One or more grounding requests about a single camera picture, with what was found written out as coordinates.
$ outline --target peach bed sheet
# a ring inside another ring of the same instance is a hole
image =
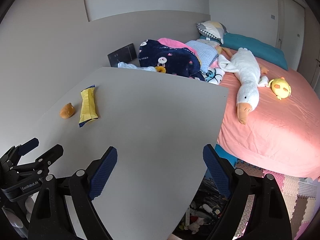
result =
[[[279,100],[271,88],[259,88],[259,104],[249,114],[247,124],[242,125],[236,116],[240,82],[233,73],[226,73],[220,85],[229,88],[229,94],[218,144],[252,165],[295,177],[318,178],[319,98],[298,72],[256,59],[269,69],[266,75],[269,80],[279,77],[287,80],[292,96]]]

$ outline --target silver screw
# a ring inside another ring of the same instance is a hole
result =
[[[273,180],[275,177],[272,174],[268,173],[267,174],[267,178],[270,179],[270,180]]]
[[[238,175],[242,175],[242,174],[243,174],[243,170],[241,170],[241,169],[236,169],[236,170],[235,170],[235,173],[238,174]]]
[[[81,177],[82,175],[84,175],[84,170],[79,170],[79,171],[77,171],[76,175],[77,175],[78,177]]]
[[[46,181],[50,181],[52,180],[53,176],[51,174],[49,174],[48,176],[45,177]]]

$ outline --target navy blue blanket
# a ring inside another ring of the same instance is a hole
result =
[[[163,66],[168,74],[204,81],[198,58],[187,48],[175,49],[146,40],[140,45],[138,59],[140,67]]]

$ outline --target teal pillow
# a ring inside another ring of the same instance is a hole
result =
[[[246,48],[252,52],[255,57],[262,58],[267,62],[275,64],[284,70],[288,70],[287,61],[284,58],[282,50],[277,49],[271,45],[265,44],[257,39],[246,37],[239,34],[226,33],[223,37],[223,47],[238,50],[239,48]]]

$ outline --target small orange-brown food item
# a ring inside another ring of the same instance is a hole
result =
[[[71,103],[66,104],[60,111],[60,116],[63,119],[67,119],[71,117],[75,113],[76,109],[73,107]]]

